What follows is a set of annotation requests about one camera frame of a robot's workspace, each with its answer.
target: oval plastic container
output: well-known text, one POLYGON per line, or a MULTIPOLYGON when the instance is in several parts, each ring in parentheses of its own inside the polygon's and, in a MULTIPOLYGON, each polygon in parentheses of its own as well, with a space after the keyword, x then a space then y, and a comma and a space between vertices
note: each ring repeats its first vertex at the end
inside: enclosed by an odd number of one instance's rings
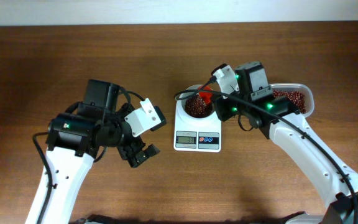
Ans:
POLYGON ((303 114, 306 118, 310 116, 314 111, 314 100, 313 100, 313 94, 311 93, 311 90, 303 85, 303 84, 297 84, 297 83, 276 83, 276 84, 270 84, 270 86, 273 88, 273 90, 280 90, 280 91, 298 91, 300 93, 303 93, 305 95, 305 109, 306 113, 303 114))

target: container of beans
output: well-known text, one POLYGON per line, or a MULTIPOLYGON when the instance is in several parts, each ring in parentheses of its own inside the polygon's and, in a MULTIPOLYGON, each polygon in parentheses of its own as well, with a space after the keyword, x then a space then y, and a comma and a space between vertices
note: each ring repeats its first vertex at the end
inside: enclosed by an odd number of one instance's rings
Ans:
POLYGON ((270 84, 270 86, 273 88, 273 91, 274 90, 276 90, 276 92, 280 91, 281 94, 293 93, 292 95, 294 95, 295 100, 299 95, 303 95, 304 97, 302 96, 303 98, 302 100, 305 101, 303 116, 307 118, 313 113, 314 111, 313 94, 311 93, 311 90, 307 86, 303 84, 296 84, 296 83, 276 83, 276 84, 270 84))

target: digital kitchen scale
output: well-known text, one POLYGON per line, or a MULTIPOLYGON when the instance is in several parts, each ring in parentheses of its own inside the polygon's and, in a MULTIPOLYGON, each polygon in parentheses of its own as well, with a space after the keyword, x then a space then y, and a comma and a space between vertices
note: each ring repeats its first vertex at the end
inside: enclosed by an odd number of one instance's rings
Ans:
MULTIPOLYGON (((195 90, 201 85, 193 85, 195 90)), ((180 98, 193 93, 183 93, 180 98)), ((186 100, 178 100, 175 112, 173 148, 178 151, 219 152, 222 143, 222 124, 216 112, 206 118, 194 118, 185 111, 186 100)))

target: wooden table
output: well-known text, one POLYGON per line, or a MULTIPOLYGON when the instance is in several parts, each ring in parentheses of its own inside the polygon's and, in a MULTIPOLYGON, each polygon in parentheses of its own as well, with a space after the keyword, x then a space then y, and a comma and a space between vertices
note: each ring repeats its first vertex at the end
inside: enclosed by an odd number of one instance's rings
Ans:
POLYGON ((264 64, 270 83, 311 88, 316 108, 308 122, 358 171, 358 22, 0 27, 0 223, 25 221, 42 172, 31 136, 82 100, 90 78, 150 98, 168 124, 142 136, 161 153, 139 168, 110 149, 86 177, 72 220, 324 213, 285 152, 258 130, 241 131, 234 119, 223 123, 220 153, 173 150, 173 95, 204 83, 223 62, 252 60, 264 64))

